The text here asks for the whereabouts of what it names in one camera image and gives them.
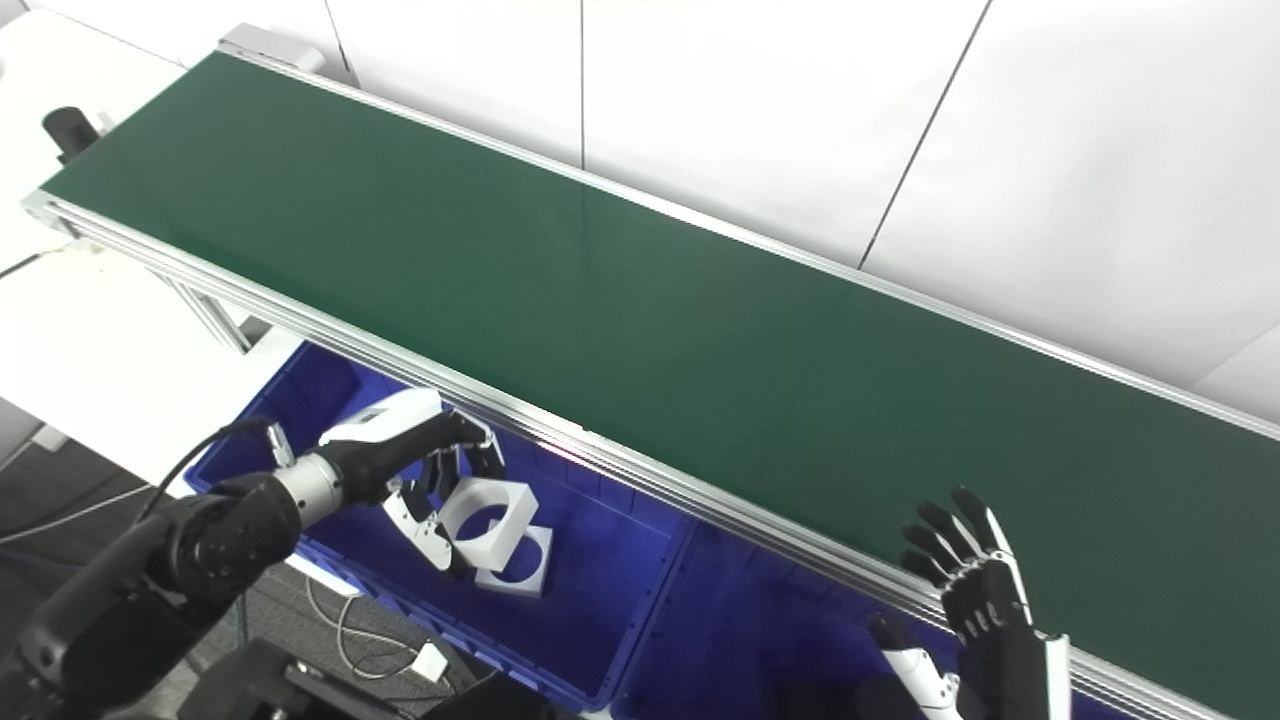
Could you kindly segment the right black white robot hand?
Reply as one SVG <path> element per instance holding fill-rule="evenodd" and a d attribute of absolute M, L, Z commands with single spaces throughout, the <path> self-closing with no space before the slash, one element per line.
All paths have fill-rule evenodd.
<path fill-rule="evenodd" d="M 932 501 L 906 524 L 901 565 L 940 592 L 961 648 L 945 671 L 902 620 L 881 612 L 868 630 L 893 676 L 872 702 L 882 719 L 1070 719 L 1069 635 L 1036 626 L 1020 564 L 992 507 L 966 487 L 956 512 Z"/>

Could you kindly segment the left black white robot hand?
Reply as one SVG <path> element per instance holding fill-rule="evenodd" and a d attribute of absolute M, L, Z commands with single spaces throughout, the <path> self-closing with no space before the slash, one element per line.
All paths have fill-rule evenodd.
<path fill-rule="evenodd" d="M 317 451 L 353 489 L 351 502 L 379 503 L 438 571 L 467 571 L 433 500 L 453 495 L 463 468 L 476 478 L 506 478 L 503 452 L 486 423 L 445 405 L 434 388 L 407 388 L 333 425 Z"/>

